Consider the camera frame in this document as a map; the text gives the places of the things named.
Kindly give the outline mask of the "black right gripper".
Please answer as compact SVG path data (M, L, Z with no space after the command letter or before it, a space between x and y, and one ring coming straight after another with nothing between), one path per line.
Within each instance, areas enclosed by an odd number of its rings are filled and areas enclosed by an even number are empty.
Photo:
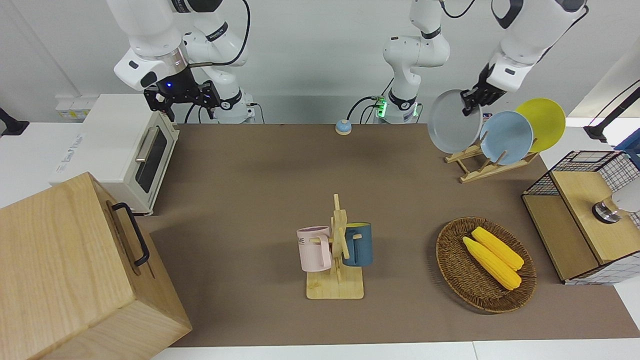
M212 80L198 83L191 68L170 75L144 89L144 98L151 111L163 112L175 121L174 104L195 104L207 109L210 120L217 120L215 110L221 105L221 97Z

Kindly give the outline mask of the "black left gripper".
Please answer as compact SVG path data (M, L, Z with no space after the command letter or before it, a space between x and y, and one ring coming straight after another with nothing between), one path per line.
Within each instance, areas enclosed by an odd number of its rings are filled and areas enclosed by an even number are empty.
M470 116L476 107L493 105L506 94L504 89L489 84L488 79L493 68L493 64L489 66L487 63L480 72L480 75L478 75L478 82L474 85L473 89L464 89L461 91L462 114L464 114L464 116Z

